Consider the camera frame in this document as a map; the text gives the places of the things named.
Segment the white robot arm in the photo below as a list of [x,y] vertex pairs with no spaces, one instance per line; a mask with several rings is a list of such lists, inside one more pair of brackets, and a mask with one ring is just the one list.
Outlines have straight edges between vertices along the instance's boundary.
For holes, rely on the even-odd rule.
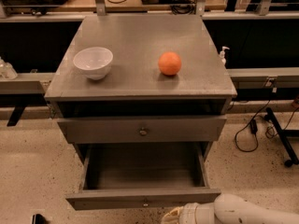
[[187,203],[162,217],[161,224],[299,224],[299,215],[261,207],[233,194],[213,203]]

